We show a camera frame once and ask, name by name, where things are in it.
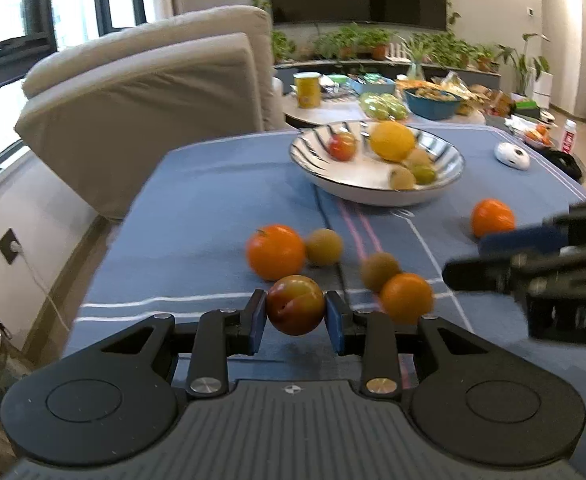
white bottle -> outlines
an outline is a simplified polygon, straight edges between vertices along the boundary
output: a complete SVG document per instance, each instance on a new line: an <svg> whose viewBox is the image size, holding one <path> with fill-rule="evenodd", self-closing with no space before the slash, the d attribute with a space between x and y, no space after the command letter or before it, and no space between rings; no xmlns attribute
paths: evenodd
<svg viewBox="0 0 586 480"><path fill-rule="evenodd" d="M560 147L564 153L570 155L570 152L572 152L572 146L575 143L575 135L577 135L577 123L570 119L566 119L566 124L564 124L564 136L562 137L562 145Z"/></svg>

beige armchair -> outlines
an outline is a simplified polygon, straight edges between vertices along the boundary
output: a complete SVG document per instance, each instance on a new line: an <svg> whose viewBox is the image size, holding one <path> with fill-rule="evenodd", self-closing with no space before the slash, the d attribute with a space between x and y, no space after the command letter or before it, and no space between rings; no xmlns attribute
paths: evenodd
<svg viewBox="0 0 586 480"><path fill-rule="evenodd" d="M217 7L116 32L36 64L15 130L101 215L120 219L160 159L280 129L270 17Z"/></svg>

red label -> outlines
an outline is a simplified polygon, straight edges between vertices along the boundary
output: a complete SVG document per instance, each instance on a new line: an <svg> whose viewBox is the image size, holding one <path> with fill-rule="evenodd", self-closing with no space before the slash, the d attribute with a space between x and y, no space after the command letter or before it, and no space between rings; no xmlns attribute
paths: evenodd
<svg viewBox="0 0 586 480"><path fill-rule="evenodd" d="M564 133L564 138L562 139L562 151L570 154L570 152L572 152L573 142L575 142L575 134L573 132Z"/></svg>

striped bowl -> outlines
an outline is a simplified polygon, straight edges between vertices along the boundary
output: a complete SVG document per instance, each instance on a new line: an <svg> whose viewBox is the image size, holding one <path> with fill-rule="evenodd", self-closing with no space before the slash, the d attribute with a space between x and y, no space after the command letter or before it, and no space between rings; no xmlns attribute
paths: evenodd
<svg viewBox="0 0 586 480"><path fill-rule="evenodd" d="M375 155L368 145L368 131L375 121L348 121L305 128L290 145L289 154L308 178L323 190L361 204L403 207L427 202L439 196L464 172L464 157L450 142L422 130L410 128L419 146L433 160L438 179L428 186L397 191L389 187L390 173L397 164ZM358 140L355 157L339 162L330 157L326 146L332 133L349 131Z"/></svg>

yellow fruit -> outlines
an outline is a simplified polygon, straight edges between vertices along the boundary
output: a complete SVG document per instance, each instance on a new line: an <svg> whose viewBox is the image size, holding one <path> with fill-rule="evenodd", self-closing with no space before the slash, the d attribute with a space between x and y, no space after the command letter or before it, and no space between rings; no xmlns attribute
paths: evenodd
<svg viewBox="0 0 586 480"><path fill-rule="evenodd" d="M342 256L342 237L330 229L317 229L305 241L306 257L313 265L322 267L336 264Z"/></svg>
<svg viewBox="0 0 586 480"><path fill-rule="evenodd" d="M404 160L406 166L430 166L432 161L424 148L415 148Z"/></svg>
<svg viewBox="0 0 586 480"><path fill-rule="evenodd" d="M413 189L417 180L415 176L410 172L409 169L399 166L391 171L391 176L388 181L388 185L391 189L397 191L406 191L407 189Z"/></svg>
<svg viewBox="0 0 586 480"><path fill-rule="evenodd" d="M428 186L438 179L438 172L432 166L411 166L410 172L420 186Z"/></svg>
<svg viewBox="0 0 586 480"><path fill-rule="evenodd" d="M395 121L377 123L369 138L371 150L384 160L403 161L415 148L415 136L403 124Z"/></svg>
<svg viewBox="0 0 586 480"><path fill-rule="evenodd" d="M420 316L433 310L435 303L430 285L421 276L407 272L388 280L379 299L394 322L406 325L417 324Z"/></svg>
<svg viewBox="0 0 586 480"><path fill-rule="evenodd" d="M389 253L371 254L362 262L359 269L362 283L375 294L378 294L386 282L400 272L402 272L400 264Z"/></svg>

